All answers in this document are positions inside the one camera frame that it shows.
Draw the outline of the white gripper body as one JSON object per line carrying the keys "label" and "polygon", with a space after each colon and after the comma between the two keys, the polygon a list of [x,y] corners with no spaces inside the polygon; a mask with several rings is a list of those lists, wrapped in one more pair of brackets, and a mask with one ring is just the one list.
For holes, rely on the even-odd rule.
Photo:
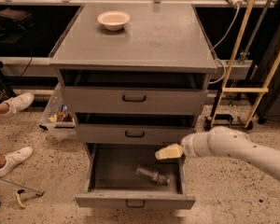
{"label": "white gripper body", "polygon": [[188,158],[206,157],[209,154],[209,146],[206,133],[192,133],[181,141],[183,153]]}

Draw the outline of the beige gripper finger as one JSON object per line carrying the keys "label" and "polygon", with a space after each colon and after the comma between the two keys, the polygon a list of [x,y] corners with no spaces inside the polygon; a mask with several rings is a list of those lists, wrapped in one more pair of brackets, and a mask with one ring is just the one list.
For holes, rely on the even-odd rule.
{"label": "beige gripper finger", "polygon": [[155,152],[157,160],[176,159],[180,158],[182,155],[183,149],[179,144],[171,144]]}

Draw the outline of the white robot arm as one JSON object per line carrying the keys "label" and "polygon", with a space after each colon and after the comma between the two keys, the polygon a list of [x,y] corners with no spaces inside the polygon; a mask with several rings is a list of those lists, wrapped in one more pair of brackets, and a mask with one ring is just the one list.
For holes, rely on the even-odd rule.
{"label": "white robot arm", "polygon": [[229,157],[253,165],[280,181],[280,150],[253,143],[246,133],[223,126],[208,132],[185,136],[180,144],[171,144],[155,152],[157,160]]}

